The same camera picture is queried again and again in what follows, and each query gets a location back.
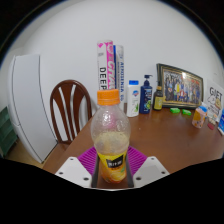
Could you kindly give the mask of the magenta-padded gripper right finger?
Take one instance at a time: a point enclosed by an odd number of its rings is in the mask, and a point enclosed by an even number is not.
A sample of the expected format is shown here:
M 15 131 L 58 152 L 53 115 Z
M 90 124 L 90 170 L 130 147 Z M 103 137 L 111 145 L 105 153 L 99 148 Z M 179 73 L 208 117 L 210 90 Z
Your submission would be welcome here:
M 130 188 L 140 188 L 169 174 L 155 157 L 147 157 L 139 150 L 129 147 L 126 156 L 127 181 Z

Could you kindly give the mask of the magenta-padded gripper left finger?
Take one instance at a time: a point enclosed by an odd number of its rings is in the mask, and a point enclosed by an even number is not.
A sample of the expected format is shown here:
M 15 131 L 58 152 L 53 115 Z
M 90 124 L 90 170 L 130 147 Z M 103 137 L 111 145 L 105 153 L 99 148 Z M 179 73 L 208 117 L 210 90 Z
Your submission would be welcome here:
M 69 157 L 55 175 L 84 188 L 95 188 L 98 168 L 98 155 L 96 149 L 91 147 L 78 157 Z

